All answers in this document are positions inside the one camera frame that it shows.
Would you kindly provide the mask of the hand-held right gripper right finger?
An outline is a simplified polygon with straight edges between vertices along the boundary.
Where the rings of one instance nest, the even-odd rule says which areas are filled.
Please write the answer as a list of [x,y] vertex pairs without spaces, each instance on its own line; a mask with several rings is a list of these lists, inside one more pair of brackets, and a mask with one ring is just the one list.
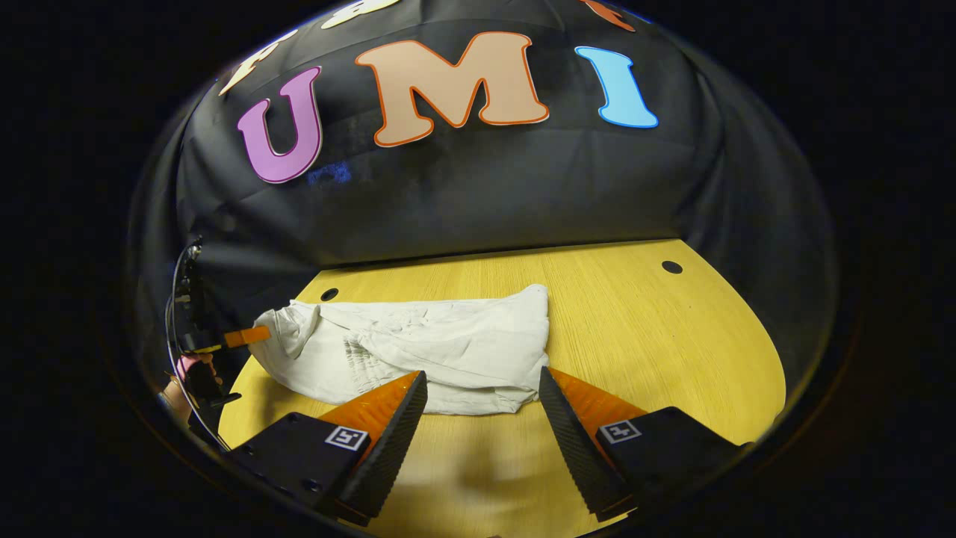
[[672,501],[748,449],[678,406],[645,411],[556,368],[541,368],[538,395],[571,479],[600,522]]

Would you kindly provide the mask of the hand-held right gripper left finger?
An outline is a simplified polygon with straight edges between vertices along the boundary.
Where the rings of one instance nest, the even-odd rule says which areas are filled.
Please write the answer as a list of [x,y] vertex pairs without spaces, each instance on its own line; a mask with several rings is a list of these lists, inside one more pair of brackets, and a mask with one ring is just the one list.
[[309,510],[356,525],[379,516],[428,398],[413,371],[318,418],[289,412],[230,451],[230,460]]

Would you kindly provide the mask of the white jeans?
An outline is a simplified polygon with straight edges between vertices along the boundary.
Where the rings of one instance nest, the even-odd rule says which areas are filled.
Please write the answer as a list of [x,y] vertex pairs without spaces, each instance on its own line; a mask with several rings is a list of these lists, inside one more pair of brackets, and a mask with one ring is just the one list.
[[543,285],[477,300],[292,300],[255,325],[270,334],[249,345],[261,368],[291,391],[334,405],[422,371],[426,413],[515,413],[536,401],[549,364],[549,290]]

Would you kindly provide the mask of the black backdrop cloth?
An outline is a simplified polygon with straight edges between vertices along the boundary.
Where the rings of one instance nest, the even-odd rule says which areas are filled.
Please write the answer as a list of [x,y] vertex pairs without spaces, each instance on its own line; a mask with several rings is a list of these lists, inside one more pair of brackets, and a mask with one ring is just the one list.
[[324,14],[171,119],[128,233],[140,355],[164,356],[177,256],[248,326],[320,270],[679,238],[762,321],[787,374],[822,353],[837,257],[795,140],[743,81],[583,0],[399,0]]

